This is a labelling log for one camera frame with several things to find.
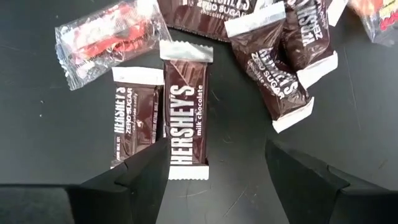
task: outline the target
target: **candy wrapper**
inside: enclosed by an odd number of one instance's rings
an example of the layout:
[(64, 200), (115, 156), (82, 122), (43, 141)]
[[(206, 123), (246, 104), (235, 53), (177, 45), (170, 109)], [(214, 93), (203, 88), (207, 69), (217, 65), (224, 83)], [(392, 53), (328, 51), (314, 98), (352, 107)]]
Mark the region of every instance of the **candy wrapper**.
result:
[(285, 18), (284, 3), (278, 2), (225, 22), (233, 52), (257, 83), (278, 133), (309, 116), (313, 108), (313, 98), (296, 74), (278, 59)]
[(164, 84), (161, 69), (115, 67), (112, 72), (116, 94), (111, 168), (155, 143), (159, 91)]
[(207, 96), (213, 48), (160, 42), (164, 61), (165, 132), (170, 139), (169, 180), (207, 180)]
[(55, 28), (58, 60), (76, 90), (171, 40), (156, 0), (120, 2)]
[(392, 46), (398, 41), (398, 0), (352, 0), (373, 43)]

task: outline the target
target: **hershey's logo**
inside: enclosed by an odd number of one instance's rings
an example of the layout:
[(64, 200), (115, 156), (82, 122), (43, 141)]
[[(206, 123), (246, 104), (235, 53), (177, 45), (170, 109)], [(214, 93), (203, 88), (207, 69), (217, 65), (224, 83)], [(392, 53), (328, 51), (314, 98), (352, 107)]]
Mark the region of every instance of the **hershey's logo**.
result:
[(190, 86), (170, 87), (170, 135), (172, 165), (192, 164), (193, 159), (193, 115), (194, 102), (182, 100), (181, 96), (192, 96), (195, 89)]
[(125, 87), (119, 87), (116, 89), (116, 97), (114, 102), (114, 132), (124, 134), (124, 117), (125, 117), (125, 104), (126, 97)]
[(258, 68), (263, 71), (272, 91), (282, 99), (296, 90), (299, 87), (299, 83), (292, 78), (292, 74), (279, 70), (276, 67), (275, 62), (270, 56), (271, 50), (272, 48), (259, 50), (252, 53), (251, 57)]
[(317, 8), (315, 0), (303, 0), (294, 7), (295, 2), (296, 0), (291, 0), (288, 1), (288, 4), (290, 4), (297, 12), (303, 46), (305, 47), (308, 44), (323, 38), (321, 26), (318, 22), (318, 11), (321, 10), (321, 5)]

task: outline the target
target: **candy bag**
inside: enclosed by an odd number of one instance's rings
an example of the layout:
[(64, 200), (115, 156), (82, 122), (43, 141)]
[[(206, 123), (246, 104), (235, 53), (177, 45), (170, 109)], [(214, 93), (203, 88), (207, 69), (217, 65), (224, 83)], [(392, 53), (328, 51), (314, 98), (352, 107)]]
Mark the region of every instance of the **candy bag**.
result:
[(58, 60), (76, 90), (171, 40), (156, 0), (120, 2), (55, 28)]

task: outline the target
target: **chocolate bar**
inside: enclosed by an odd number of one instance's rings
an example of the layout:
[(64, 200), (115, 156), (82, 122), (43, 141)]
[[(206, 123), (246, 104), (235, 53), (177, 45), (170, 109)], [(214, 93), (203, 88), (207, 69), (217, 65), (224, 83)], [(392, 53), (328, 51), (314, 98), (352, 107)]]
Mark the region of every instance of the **chocolate bar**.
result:
[(156, 140), (159, 90), (163, 71), (143, 67), (114, 67), (114, 159), (111, 168)]
[(169, 180), (206, 180), (206, 121), (209, 63), (213, 48), (160, 42), (165, 76), (165, 132), (170, 139)]
[(257, 0), (158, 0), (158, 2), (167, 26), (229, 42), (224, 22), (252, 13)]
[(308, 88), (338, 65), (330, 45), (325, 0), (285, 2), (286, 22), (282, 43), (290, 65)]
[(313, 98), (295, 73), (276, 59), (285, 17), (284, 3), (278, 2), (225, 22), (233, 52), (258, 84), (278, 133), (309, 116), (313, 108)]

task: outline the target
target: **dark gray surface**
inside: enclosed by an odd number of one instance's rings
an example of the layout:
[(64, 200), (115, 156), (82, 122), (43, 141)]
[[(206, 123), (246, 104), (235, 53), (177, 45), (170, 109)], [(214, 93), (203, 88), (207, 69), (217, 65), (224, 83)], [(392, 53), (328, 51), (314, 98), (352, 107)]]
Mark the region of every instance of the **dark gray surface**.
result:
[[(105, 0), (5, 0), (0, 7), (0, 183), (80, 183), (106, 171), (113, 153), (110, 73), (69, 91), (55, 51), (55, 26)], [(311, 117), (276, 135), (256, 85), (227, 44), (212, 45), (208, 120), (209, 181), (169, 182), (158, 223), (287, 223), (264, 159), (276, 138), (350, 174), (398, 189), (398, 46), (371, 44), (343, 14), (332, 38), (339, 67), (322, 78)], [(162, 67), (156, 54), (123, 66)]]

